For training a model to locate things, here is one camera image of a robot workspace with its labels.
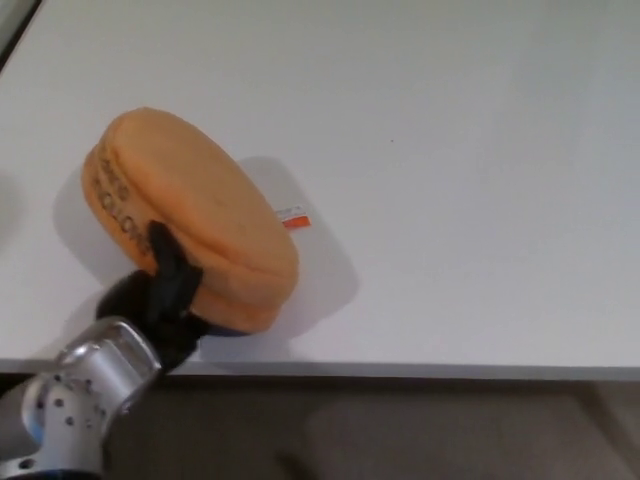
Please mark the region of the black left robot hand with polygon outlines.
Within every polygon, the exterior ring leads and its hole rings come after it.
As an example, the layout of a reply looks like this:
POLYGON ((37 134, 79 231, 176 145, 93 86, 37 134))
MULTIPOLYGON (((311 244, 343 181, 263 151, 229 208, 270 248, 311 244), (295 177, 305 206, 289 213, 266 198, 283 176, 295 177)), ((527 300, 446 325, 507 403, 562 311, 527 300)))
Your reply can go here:
POLYGON ((139 269, 113 285, 96 307, 99 319, 118 316, 129 321, 158 356, 168 374, 196 351, 210 325, 191 312, 203 271, 191 264, 169 228, 148 224, 156 270, 139 269))

